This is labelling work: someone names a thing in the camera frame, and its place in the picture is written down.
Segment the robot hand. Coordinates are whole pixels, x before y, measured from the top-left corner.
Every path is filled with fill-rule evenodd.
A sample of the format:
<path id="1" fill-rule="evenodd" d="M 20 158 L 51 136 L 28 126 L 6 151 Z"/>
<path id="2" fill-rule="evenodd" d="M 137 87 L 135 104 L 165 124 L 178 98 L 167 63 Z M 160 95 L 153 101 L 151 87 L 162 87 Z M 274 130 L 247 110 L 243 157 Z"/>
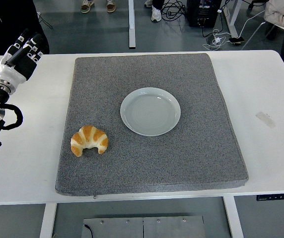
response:
<path id="1" fill-rule="evenodd" d="M 25 29 L 0 61 L 0 86 L 14 92 L 19 84 L 31 77 L 37 62 L 47 49 L 42 34 Z"/>

